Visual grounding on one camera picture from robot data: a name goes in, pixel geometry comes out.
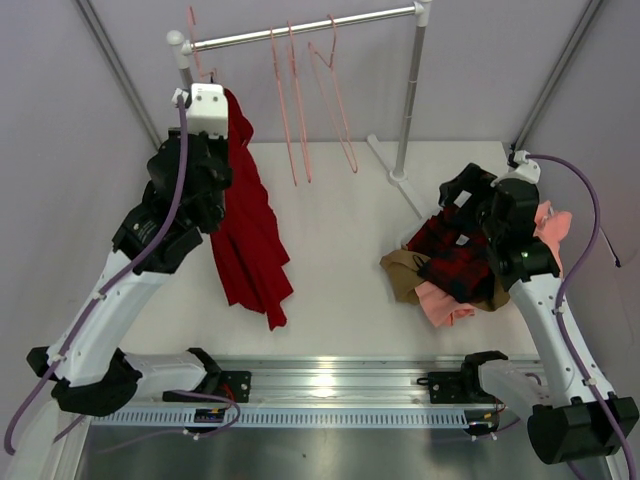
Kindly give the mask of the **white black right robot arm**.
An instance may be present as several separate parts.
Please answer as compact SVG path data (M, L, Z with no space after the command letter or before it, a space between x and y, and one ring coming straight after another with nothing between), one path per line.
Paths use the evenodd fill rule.
M636 478L627 438L639 409L633 398L616 394L597 366L566 300L567 278L534 233L538 179L533 161L501 177L470 163L439 188L440 206L458 204L463 219L484 234L491 270L525 320L546 378L539 385L498 358L478 366L477 385L525 422L543 463L622 452L630 478Z

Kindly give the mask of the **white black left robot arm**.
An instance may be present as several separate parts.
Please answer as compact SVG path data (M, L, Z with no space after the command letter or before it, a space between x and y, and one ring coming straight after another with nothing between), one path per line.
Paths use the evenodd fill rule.
M84 310L57 343L27 356L38 377L53 381L51 396L65 412L105 417L132 400L195 402L218 390L222 371L199 347L137 355L120 344L158 289L219 229L232 183L228 141L171 130L147 171L142 200L117 229Z

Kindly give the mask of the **pink skirt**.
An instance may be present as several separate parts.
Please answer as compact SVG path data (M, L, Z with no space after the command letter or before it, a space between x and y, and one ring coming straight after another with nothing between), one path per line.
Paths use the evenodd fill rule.
M538 206L535 215L534 236L550 249L560 269L560 278L564 277L560 244L569 234L572 218L571 212L555 210L549 200ZM495 312L510 301L509 294L499 281L495 282L493 296L479 303L459 303L453 296L428 281L416 286L413 292L426 317L435 327L453 326L456 320L474 316L477 310Z

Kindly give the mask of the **red black plaid skirt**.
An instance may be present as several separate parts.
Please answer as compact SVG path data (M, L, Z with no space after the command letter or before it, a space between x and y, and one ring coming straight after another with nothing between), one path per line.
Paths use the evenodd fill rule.
M462 221L460 208L444 207L407 242L409 251L428 257L418 275L459 303L480 303L494 295L495 276L487 259L487 240L479 227Z

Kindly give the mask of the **tan brown skirt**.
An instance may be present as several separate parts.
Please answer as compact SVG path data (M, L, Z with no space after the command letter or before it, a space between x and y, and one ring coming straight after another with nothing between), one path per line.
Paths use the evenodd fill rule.
M394 250L381 258L380 266L388 275L394 297L398 302L418 304L415 288L423 282L418 275L418 270L429 261L428 256L406 249ZM506 305L509 300L509 294L495 280L493 296L489 300L472 303L472 306L493 312Z

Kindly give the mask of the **silver white clothes rack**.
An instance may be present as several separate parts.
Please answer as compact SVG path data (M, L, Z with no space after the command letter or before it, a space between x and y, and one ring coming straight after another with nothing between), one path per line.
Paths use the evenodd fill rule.
M386 151L383 149L382 143L379 141L376 135L368 135L366 142L378 158L380 164L386 169L389 183L395 186L401 192L409 206L420 218L424 217L429 212L429 209L427 208L424 200L418 194L417 190L411 185L409 175L406 172L406 156L409 146L409 135L414 113L415 97L421 65L421 56L424 46L425 33L429 23L430 12L431 3L429 1L415 1L412 3L412 5L406 7L397 7L388 10L334 18L337 24L337 29L344 26L365 24L405 16L412 16L415 18L416 25L411 54L411 63L409 68L408 83L403 107L403 117L401 121L395 159L391 160L390 157L386 154ZM292 26L294 36L296 34L306 34L328 29L331 30L330 21L328 19ZM268 40L270 42L274 42L277 38L280 37L288 38L287 26L221 37L217 39L196 41L195 47L198 49L199 53L201 53L209 50L255 43L259 41ZM194 83L189 61L190 58L193 58L191 50L192 44L190 43L190 40L187 40L184 35L177 30L168 32L166 35L166 41L171 48L181 78L185 82L186 88L190 89L190 86Z

